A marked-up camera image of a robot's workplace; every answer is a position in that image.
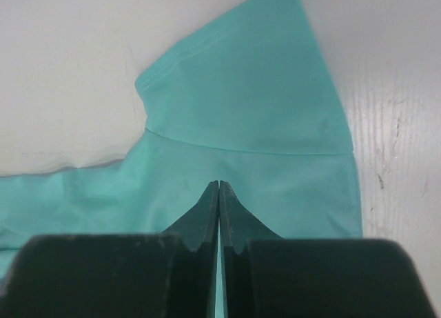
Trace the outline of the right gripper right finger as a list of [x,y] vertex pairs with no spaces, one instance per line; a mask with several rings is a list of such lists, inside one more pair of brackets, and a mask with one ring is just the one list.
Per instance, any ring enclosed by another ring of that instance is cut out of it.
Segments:
[[385,239],[284,239],[219,185],[226,317],[434,317],[410,256]]

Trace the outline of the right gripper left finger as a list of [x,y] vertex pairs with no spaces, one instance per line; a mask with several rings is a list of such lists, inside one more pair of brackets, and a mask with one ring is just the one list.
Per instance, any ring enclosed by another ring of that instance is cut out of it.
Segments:
[[160,233],[40,235],[1,285],[2,317],[213,317],[219,184]]

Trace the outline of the teal t shirt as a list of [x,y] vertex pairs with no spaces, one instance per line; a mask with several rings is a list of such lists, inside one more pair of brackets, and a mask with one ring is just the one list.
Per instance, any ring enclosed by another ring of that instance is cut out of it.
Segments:
[[109,166],[1,179],[1,271],[34,235],[166,229],[207,184],[288,238],[358,238],[346,116],[301,0],[247,0],[136,80],[145,131]]

